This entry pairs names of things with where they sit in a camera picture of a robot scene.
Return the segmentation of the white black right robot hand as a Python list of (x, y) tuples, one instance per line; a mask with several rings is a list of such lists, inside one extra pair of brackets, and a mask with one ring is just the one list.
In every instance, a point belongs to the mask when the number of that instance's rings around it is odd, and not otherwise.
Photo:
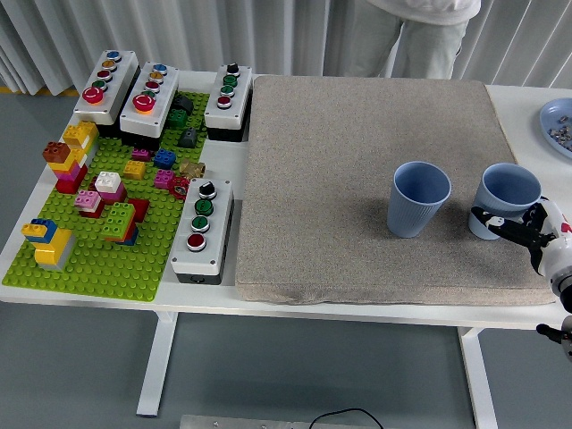
[(529, 250), (531, 265), (541, 276), (555, 282), (571, 274), (571, 225), (558, 206), (541, 197), (516, 222), (473, 206), (471, 213), (487, 230)]

